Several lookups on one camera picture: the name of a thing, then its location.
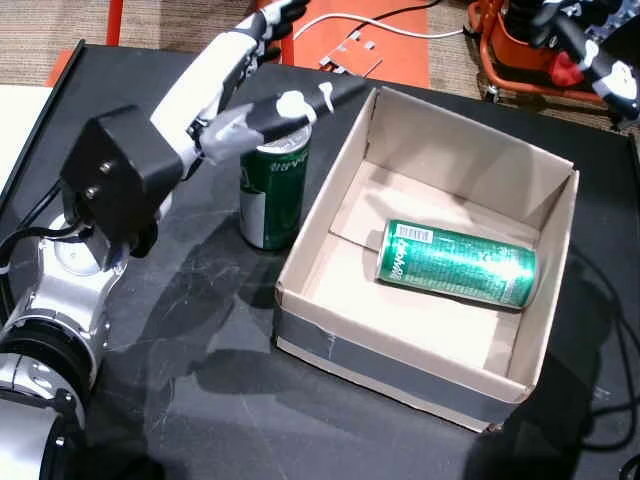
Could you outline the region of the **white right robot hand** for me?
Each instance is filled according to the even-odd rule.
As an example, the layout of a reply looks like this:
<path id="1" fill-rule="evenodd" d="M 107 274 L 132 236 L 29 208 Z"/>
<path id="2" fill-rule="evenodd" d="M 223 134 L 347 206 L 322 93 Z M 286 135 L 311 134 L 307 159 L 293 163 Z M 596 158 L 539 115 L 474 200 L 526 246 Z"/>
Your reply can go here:
<path id="1" fill-rule="evenodd" d="M 531 44 L 540 46 L 549 38 L 567 53 L 591 85 L 592 90 L 617 113 L 623 123 L 639 121 L 639 79 L 624 61 L 610 55 L 589 36 L 583 16 L 593 1 L 543 1 L 531 20 Z"/>

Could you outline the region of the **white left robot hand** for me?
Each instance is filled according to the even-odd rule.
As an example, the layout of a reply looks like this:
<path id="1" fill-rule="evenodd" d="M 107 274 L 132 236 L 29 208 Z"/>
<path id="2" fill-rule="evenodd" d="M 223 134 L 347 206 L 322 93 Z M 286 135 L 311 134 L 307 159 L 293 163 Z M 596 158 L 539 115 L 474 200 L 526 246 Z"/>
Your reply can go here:
<path id="1" fill-rule="evenodd" d="M 171 86 L 151 122 L 180 157 L 184 178 L 200 159 L 220 162 L 287 137 L 366 87 L 360 77 L 339 75 L 306 89 L 230 108 L 238 87 L 267 60 L 270 44 L 291 32 L 304 1 L 275 1 L 217 35 Z"/>

